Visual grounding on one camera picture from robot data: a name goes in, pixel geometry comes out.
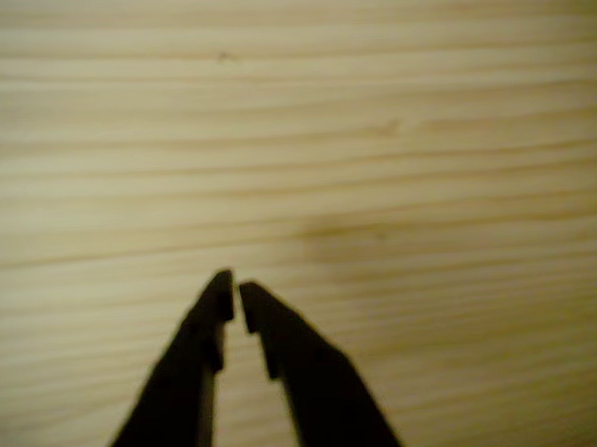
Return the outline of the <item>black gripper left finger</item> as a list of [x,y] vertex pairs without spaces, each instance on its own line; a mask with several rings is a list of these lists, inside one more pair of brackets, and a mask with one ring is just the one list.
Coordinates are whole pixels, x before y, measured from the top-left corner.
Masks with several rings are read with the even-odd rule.
[[233,274],[215,273],[158,359],[110,447],[213,447],[216,375],[234,315]]

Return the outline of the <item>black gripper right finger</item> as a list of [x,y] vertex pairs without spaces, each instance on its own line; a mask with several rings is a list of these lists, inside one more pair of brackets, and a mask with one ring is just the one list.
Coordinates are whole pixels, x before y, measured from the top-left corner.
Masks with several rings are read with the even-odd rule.
[[270,379],[282,383],[299,447],[402,447],[350,359],[257,282],[239,294]]

